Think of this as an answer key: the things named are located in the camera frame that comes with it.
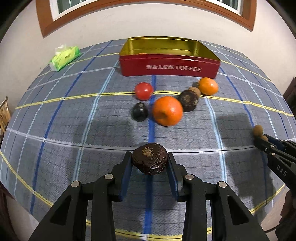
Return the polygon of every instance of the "plaid tablecloth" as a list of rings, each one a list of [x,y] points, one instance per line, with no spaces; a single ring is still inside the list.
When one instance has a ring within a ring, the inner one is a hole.
[[[295,118],[275,85],[242,53],[202,41],[221,59],[218,93],[201,96],[196,109],[184,113],[175,126],[136,122],[130,110],[138,102],[132,95],[137,83],[152,83],[162,91],[154,95],[157,99],[175,95],[199,78],[124,77],[118,53],[125,41],[84,48],[61,71],[47,66],[40,73],[5,133],[1,182],[40,221],[72,181],[95,181],[120,163],[126,151],[157,142],[203,181],[226,181],[261,221],[283,183],[253,146],[252,127],[260,124],[278,139],[295,140],[296,132]],[[174,201],[165,171],[148,178],[134,167],[127,197],[113,204],[113,212],[120,240],[181,240],[185,204]],[[209,203],[207,212],[211,235]]]

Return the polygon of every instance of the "yellow stripe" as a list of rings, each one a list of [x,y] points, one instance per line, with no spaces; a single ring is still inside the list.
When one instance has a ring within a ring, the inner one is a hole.
[[[269,82],[272,82],[271,80],[266,79],[266,78],[264,78],[263,76],[261,76],[261,75],[255,73],[255,72],[252,72],[252,71],[250,71],[250,70],[248,70],[248,69],[246,69],[246,68],[243,68],[243,67],[241,67],[241,66],[238,66],[238,65],[236,65],[236,64],[233,64],[233,63],[230,63],[230,62],[226,62],[226,61],[224,61],[224,60],[221,60],[221,62],[223,62],[223,63],[227,63],[227,64],[231,64],[231,65],[233,65],[233,66],[235,66],[235,67],[238,67],[238,68],[241,68],[241,69],[243,69],[243,70],[249,71],[249,72],[251,72],[252,74],[258,75],[258,76],[260,76],[261,78],[263,78],[263,79],[265,79],[265,80],[267,80],[267,81],[269,81]]]
[[[12,171],[12,173],[17,177],[18,180],[30,191],[32,192],[36,197],[38,197],[40,200],[42,200],[44,203],[46,203],[49,206],[52,206],[53,203],[47,200],[45,197],[40,195],[38,192],[35,192],[33,188],[31,188],[17,173],[16,171],[12,168],[10,163],[7,161],[6,157],[3,155],[3,153],[0,151],[0,155],[2,156],[3,160],[6,162],[8,165],[9,169]],[[258,211],[263,205],[268,204],[283,188],[285,185],[283,185],[279,190],[276,191],[274,195],[254,207],[253,209],[250,210],[250,212],[253,214],[256,211]],[[86,225],[91,226],[91,220],[86,220]],[[115,229],[115,233],[119,236],[124,236],[128,238],[135,238],[135,239],[142,239],[145,237],[146,240],[149,241],[181,241],[182,240],[182,235],[172,235],[172,236],[165,236],[165,235],[155,235],[155,234],[141,234],[137,232],[130,232],[122,229]],[[207,234],[212,233],[212,227],[207,228]]]
[[[46,75],[46,74],[48,74],[49,72],[51,72],[51,70],[50,70],[50,71],[47,71],[47,72],[44,73],[44,74],[38,75],[36,78],[41,77],[41,76],[43,76],[43,75]]]
[[[222,47],[218,47],[218,46],[216,46],[216,45],[214,45],[214,44],[207,44],[207,45],[213,45],[213,46],[216,47],[216,48],[223,49],[223,50],[226,50],[226,51],[228,51],[228,52],[231,52],[231,53],[237,54],[237,55],[239,55],[239,56],[241,56],[241,57],[243,57],[243,58],[249,59],[248,57],[242,56],[242,55],[240,55],[239,53],[232,52],[232,51],[230,51],[230,50],[228,50],[228,49],[225,49],[225,48],[222,48]]]
[[[85,94],[85,95],[76,95],[76,96],[68,96],[68,97],[61,97],[61,98],[55,98],[55,99],[50,99],[50,100],[45,100],[45,101],[39,101],[39,102],[34,102],[31,104],[25,104],[22,106],[18,106],[15,109],[21,109],[24,107],[28,107],[28,106],[34,106],[34,105],[39,105],[39,104],[45,104],[45,103],[51,103],[51,102],[56,102],[56,101],[61,101],[61,100],[70,100],[70,99],[80,99],[80,98],[87,98],[87,97],[95,97],[98,95],[101,96],[118,96],[118,95],[133,95],[134,92],[129,91],[129,92],[107,92],[107,93],[92,93],[92,94]],[[154,94],[171,94],[171,95],[179,95],[180,92],[178,91],[155,91]],[[293,116],[292,114],[286,113],[282,110],[277,110],[275,108],[272,107],[268,107],[268,106],[263,106],[261,104],[257,104],[251,101],[241,101],[241,100],[237,100],[237,99],[230,99],[230,98],[224,98],[224,97],[217,97],[217,96],[207,96],[207,98],[209,99],[216,99],[216,100],[222,100],[222,101],[228,101],[228,102],[235,102],[235,103],[241,103],[241,104],[250,104],[259,108],[265,108],[267,110],[271,110],[271,111],[275,111],[287,116]]]
[[[84,58],[84,59],[81,59],[81,60],[77,60],[75,62],[68,63],[67,65],[75,64],[75,63],[82,62],[82,61],[85,61],[85,60],[88,60],[88,59],[92,59],[92,58],[109,56],[109,55],[115,55],[115,54],[119,54],[119,53],[109,53],[109,54],[103,54],[103,55],[98,55],[98,56],[95,55],[95,56],[92,56],[92,57],[89,57],[89,58]]]
[[[92,56],[92,57],[89,57],[89,58],[85,58],[85,59],[81,59],[81,60],[78,60],[78,61],[74,61],[74,62],[68,63],[67,65],[75,64],[75,63],[82,62],[82,61],[85,61],[85,60],[89,60],[89,59],[92,59],[92,58],[104,57],[104,56],[115,55],[115,54],[119,54],[119,53],[109,53],[109,54],[103,54],[103,55],[98,55],[98,56]],[[230,63],[230,62],[224,61],[224,60],[221,60],[221,62],[226,63],[226,64],[233,65],[233,66],[235,66],[235,67],[241,68],[241,69],[246,70],[246,71],[249,71],[249,72],[251,72],[252,74],[258,75],[258,76],[260,76],[261,78],[263,78],[263,79],[265,79],[265,80],[267,80],[267,81],[269,81],[269,82],[272,82],[271,80],[266,79],[266,78],[264,78],[263,76],[261,76],[261,75],[255,73],[255,72],[252,72],[252,71],[250,71],[250,70],[248,70],[248,69],[246,69],[246,68],[244,68],[244,67],[241,67],[241,66],[239,66],[239,65],[236,65],[236,64],[233,64],[233,63]],[[49,72],[51,72],[51,70],[48,71],[48,72],[46,72],[46,73],[44,73],[44,74],[38,75],[37,78],[40,77],[40,76],[46,75],[46,74],[49,73]]]
[[[103,55],[98,55],[98,56],[92,56],[92,57],[90,57],[90,58],[84,58],[84,59],[81,59],[81,60],[77,60],[77,61],[74,61],[74,62],[68,63],[67,65],[75,64],[75,63],[82,62],[82,61],[85,61],[85,60],[88,60],[88,59],[92,59],[92,58],[104,57],[104,56],[115,55],[115,54],[119,54],[119,53],[109,53],[109,54],[103,54]],[[43,76],[43,75],[46,75],[46,74],[48,74],[49,72],[51,72],[51,70],[50,70],[50,71],[47,71],[47,72],[44,73],[44,74],[38,75],[36,78],[41,77],[41,76]]]
[[[2,156],[3,160],[6,162],[9,169],[12,171],[12,173],[17,177],[17,179],[30,191],[32,192],[36,197],[41,199],[44,203],[48,204],[49,206],[52,206],[53,203],[47,200],[45,197],[41,196],[38,192],[35,192],[33,188],[31,188],[25,181],[22,179],[17,172],[12,168],[10,163],[7,161],[6,157],[3,155],[3,153],[0,151],[0,155]]]

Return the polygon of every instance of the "dark brown dried fruit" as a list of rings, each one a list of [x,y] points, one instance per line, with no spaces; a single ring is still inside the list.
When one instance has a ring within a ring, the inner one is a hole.
[[[178,96],[178,101],[180,101],[183,106],[183,111],[189,112],[195,109],[198,102],[198,96],[191,90],[185,90]]]
[[[155,175],[162,172],[168,160],[166,149],[157,143],[148,143],[134,150],[132,163],[142,173]]]

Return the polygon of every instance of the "black fruit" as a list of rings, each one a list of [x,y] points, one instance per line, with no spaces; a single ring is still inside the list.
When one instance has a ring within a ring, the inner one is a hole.
[[[136,121],[144,121],[148,116],[148,109],[142,102],[136,103],[132,111],[133,118]]]
[[[157,143],[148,143],[134,150],[132,163],[142,173],[155,175],[162,172],[168,160],[166,149]]]
[[[185,90],[178,96],[178,101],[180,101],[183,106],[183,111],[189,112],[195,109],[198,96],[194,91]]]

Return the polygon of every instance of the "tangerine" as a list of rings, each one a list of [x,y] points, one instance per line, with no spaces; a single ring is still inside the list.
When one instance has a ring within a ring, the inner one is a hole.
[[[173,126],[181,120],[183,107],[176,98],[164,96],[155,101],[152,113],[158,124],[162,126]]]
[[[218,84],[215,80],[212,80],[208,77],[204,77],[199,81],[198,86],[200,92],[202,92],[204,95],[213,95],[218,92]]]

